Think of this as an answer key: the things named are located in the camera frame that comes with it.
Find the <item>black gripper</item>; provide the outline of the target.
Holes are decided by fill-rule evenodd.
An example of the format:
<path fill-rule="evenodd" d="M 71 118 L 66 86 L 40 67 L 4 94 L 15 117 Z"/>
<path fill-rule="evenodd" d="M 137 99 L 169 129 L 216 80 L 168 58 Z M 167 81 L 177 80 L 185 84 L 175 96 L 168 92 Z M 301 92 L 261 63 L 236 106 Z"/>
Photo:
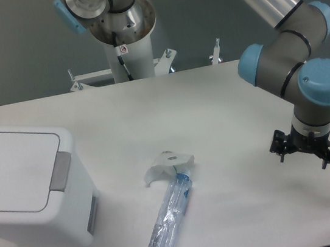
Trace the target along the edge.
<path fill-rule="evenodd" d="M 289 135 L 285 135 L 280 130 L 274 131 L 270 152 L 279 156 L 281 163 L 284 162 L 285 155 L 295 153 L 296 151 L 323 156 L 322 169 L 326 169 L 326 166 L 330 164 L 329 133 L 317 137 L 313 132 L 302 135 L 293 125 L 290 130 Z"/>

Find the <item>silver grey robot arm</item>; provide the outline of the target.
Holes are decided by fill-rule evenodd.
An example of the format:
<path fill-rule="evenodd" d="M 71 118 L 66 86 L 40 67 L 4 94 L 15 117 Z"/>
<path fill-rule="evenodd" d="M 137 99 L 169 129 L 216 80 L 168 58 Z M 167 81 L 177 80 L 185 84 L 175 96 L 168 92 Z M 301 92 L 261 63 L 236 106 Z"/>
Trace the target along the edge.
<path fill-rule="evenodd" d="M 330 34 L 330 7 L 302 0 L 244 0 L 279 34 L 268 46 L 252 44 L 238 74 L 293 104 L 291 131 L 275 131 L 270 150 L 297 152 L 330 164 L 330 59 L 311 54 Z M 76 33 L 90 31 L 103 44 L 115 82 L 158 75 L 150 34 L 156 17 L 146 0 L 54 0 L 62 21 Z"/>

